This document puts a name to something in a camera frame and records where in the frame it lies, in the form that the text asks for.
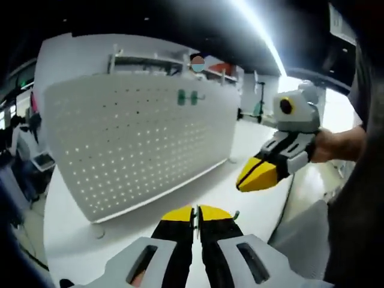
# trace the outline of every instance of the ceiling light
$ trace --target ceiling light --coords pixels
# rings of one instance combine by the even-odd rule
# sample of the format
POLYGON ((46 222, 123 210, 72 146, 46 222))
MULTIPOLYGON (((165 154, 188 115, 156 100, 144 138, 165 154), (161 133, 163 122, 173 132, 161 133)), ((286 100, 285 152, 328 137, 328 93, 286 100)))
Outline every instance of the ceiling light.
POLYGON ((268 33, 265 31, 263 25, 259 22, 259 15, 252 13, 251 8, 245 3, 244 0, 232 0, 233 6, 235 6, 241 14, 246 18, 246 20, 252 25, 257 34, 267 45, 269 51, 272 54, 272 57, 275 59, 276 65, 282 76, 287 76, 286 70, 284 69, 283 62, 280 59, 280 56, 277 52, 276 47, 274 46, 271 38, 268 33))

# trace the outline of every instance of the white desk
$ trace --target white desk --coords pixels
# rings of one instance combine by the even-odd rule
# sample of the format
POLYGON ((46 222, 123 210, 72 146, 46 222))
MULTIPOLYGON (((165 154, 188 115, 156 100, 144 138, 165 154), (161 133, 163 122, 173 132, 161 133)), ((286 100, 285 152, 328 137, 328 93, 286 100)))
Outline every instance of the white desk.
MULTIPOLYGON (((231 160, 161 199, 102 223, 106 234, 97 240, 75 204, 58 167, 52 176, 46 201, 44 246, 54 283, 67 278, 87 284, 104 272, 106 262, 140 236, 150 236, 160 218, 184 205, 206 204, 232 214, 240 211, 237 224, 244 234, 253 233, 267 241, 284 207, 292 178, 256 193, 240 193, 235 182, 248 158, 257 153, 275 130, 259 124, 237 123, 231 160)), ((187 287, 208 288, 201 260, 200 241, 193 244, 193 262, 187 287)))

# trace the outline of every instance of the face mask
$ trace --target face mask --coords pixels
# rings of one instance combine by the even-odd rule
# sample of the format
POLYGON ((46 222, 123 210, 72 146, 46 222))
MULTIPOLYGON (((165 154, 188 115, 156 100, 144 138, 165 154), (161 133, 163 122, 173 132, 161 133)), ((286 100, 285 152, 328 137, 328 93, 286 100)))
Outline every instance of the face mask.
POLYGON ((192 64, 192 70, 195 72, 201 72, 204 69, 204 64, 192 64))

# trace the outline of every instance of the ceiling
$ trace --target ceiling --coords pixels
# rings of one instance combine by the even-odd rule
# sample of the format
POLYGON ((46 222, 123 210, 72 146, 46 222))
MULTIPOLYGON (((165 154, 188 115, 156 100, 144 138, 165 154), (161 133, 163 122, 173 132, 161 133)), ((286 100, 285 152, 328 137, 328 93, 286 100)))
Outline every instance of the ceiling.
MULTIPOLYGON (((36 57, 44 39, 72 32, 74 36, 123 33, 162 38, 240 65, 247 72, 279 75, 265 42, 232 2, 141 0, 134 5, 120 1, 114 5, 113 1, 103 1, 90 6, 81 1, 46 1, 34 5, 39 17, 19 14, 13 26, 1 23, 7 27, 8 41, 2 43, 7 52, 0 57, 0 72, 6 75, 36 57)), ((326 1, 247 3, 271 37, 288 75, 347 93, 354 73, 355 48, 329 33, 326 1)))

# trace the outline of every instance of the white partition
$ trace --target white partition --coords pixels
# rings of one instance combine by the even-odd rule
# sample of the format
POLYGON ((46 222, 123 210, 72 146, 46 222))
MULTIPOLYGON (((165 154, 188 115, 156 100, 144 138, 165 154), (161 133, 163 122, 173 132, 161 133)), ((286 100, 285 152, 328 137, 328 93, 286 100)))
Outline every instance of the white partition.
POLYGON ((236 88, 180 77, 96 75, 45 93, 49 145, 91 222, 135 209, 228 158, 236 88), (196 105, 178 92, 198 94, 196 105))

